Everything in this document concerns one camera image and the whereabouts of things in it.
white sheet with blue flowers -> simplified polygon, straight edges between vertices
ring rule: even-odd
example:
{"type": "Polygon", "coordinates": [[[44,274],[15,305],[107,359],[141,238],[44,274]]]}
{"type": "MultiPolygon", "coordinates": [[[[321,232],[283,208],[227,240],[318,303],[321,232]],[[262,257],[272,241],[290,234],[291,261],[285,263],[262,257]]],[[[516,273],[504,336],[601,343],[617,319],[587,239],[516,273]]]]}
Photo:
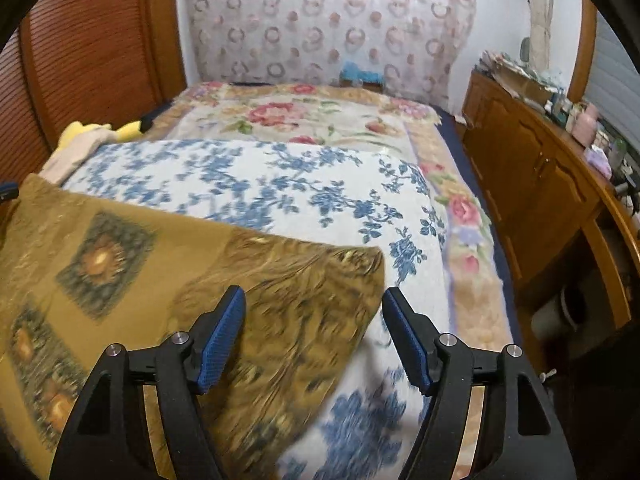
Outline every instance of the white sheet with blue flowers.
{"type": "MultiPolygon", "coordinates": [[[[451,329],[444,223],[419,169],[303,144],[168,140],[103,146],[65,189],[336,245],[379,246],[387,286],[451,329]]],[[[281,457],[283,480],[397,479],[428,408],[380,314],[318,419],[281,457]]]]}

tied curtain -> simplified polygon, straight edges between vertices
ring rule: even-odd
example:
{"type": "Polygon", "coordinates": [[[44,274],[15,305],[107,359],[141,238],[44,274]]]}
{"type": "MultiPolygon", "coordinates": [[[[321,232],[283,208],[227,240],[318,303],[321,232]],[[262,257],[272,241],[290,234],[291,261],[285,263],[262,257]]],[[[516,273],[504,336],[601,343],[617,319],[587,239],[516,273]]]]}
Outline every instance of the tied curtain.
{"type": "Polygon", "coordinates": [[[529,63],[538,72],[549,68],[554,0],[529,0],[531,33],[529,63]]]}
{"type": "Polygon", "coordinates": [[[448,107],[476,0],[188,0],[203,80],[334,84],[345,62],[448,107]]]}

blue gripper pad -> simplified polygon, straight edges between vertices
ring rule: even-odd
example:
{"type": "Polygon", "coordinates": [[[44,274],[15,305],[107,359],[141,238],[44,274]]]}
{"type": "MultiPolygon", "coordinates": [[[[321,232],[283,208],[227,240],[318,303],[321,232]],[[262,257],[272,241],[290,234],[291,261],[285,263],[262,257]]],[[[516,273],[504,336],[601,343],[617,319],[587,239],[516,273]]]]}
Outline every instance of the blue gripper pad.
{"type": "Polygon", "coordinates": [[[382,296],[382,316],[402,361],[402,367],[409,382],[419,388],[423,395],[430,395],[427,352],[418,340],[407,315],[418,317],[398,288],[388,288],[382,296]],[[406,304],[404,309],[400,305],[401,301],[406,304]]]}
{"type": "Polygon", "coordinates": [[[225,294],[217,307],[224,309],[222,317],[202,351],[202,364],[197,381],[200,394],[206,393],[210,387],[218,384],[244,320],[246,310],[244,291],[236,286],[230,292],[228,301],[225,294]]]}

wooden desk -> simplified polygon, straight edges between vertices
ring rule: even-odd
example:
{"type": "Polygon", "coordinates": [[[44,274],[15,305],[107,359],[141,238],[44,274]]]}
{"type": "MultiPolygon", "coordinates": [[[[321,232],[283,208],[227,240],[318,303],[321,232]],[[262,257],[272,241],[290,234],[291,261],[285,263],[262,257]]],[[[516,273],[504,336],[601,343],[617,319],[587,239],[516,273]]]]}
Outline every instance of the wooden desk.
{"type": "Polygon", "coordinates": [[[472,75],[463,110],[470,120],[464,145],[507,254],[516,297],[542,288],[536,308],[558,292],[559,278],[585,259],[582,244],[602,276],[615,328],[625,325],[633,292],[620,269],[628,267],[633,282],[640,282],[640,251],[613,186],[585,162],[584,148],[570,134],[492,79],[472,75]],[[612,236],[623,247],[622,262],[612,236]]]}

slatted wood panel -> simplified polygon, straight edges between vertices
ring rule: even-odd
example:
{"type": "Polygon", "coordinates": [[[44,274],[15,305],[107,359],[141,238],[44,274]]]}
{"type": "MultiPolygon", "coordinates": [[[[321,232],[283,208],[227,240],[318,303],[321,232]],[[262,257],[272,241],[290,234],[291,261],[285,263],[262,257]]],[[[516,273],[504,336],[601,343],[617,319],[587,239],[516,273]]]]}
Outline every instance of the slatted wood panel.
{"type": "Polygon", "coordinates": [[[49,157],[31,107],[17,33],[0,54],[0,182],[21,182],[49,157]]]}
{"type": "Polygon", "coordinates": [[[159,104],[146,0],[39,0],[22,25],[30,91],[52,145],[72,121],[121,126],[159,104]]]}

